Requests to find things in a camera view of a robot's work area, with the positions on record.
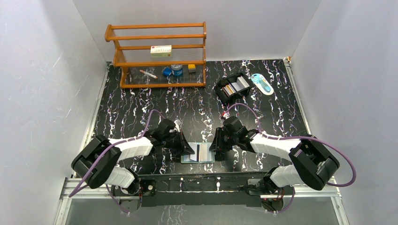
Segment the white black stripe card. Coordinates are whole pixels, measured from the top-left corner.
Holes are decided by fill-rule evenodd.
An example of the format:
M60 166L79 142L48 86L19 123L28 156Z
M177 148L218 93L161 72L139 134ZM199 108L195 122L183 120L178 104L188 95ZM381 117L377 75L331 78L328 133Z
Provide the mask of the white black stripe card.
M190 161L198 162L200 156L200 144L195 142L189 143L190 147L193 149L194 153L190 154Z

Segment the mint green card holder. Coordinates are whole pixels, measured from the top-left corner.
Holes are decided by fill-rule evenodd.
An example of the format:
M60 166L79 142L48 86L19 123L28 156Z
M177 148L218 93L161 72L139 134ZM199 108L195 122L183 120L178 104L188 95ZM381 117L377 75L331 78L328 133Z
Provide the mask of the mint green card holder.
M189 159L190 155L185 155L185 156L181 157L182 164L202 164L202 163L209 164L209 163L215 162L215 152L209 150L211 143L210 142L202 142L199 144L200 144L199 161L198 162L190 161L190 159Z

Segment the black card storage box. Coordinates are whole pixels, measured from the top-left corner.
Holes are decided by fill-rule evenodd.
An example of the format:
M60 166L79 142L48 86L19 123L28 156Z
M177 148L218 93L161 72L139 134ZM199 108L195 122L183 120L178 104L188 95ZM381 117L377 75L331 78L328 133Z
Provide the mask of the black card storage box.
M219 80L214 91L223 105L231 105L249 95L254 83L242 72Z

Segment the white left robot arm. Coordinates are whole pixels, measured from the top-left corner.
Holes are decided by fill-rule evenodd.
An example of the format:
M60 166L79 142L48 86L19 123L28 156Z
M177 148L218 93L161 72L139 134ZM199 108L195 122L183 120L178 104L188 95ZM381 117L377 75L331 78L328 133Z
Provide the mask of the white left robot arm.
M91 189L102 185L121 187L127 194L140 190L139 177L132 170L118 166L122 160L148 156L156 148L167 148L177 156L194 154L179 124L162 119L156 129L140 138L109 139L94 137L72 160L71 168Z

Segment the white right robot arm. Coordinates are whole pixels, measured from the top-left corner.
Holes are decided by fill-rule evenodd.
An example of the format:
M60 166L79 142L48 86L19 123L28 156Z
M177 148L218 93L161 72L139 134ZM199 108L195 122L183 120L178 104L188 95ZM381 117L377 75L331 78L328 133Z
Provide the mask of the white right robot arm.
M269 170L251 190L277 194L283 187L307 185L322 190L340 167L339 161L312 136L282 138L266 136L256 129L248 130L237 117L229 117L216 129L210 151L226 152L238 146L252 153L273 155L291 162Z

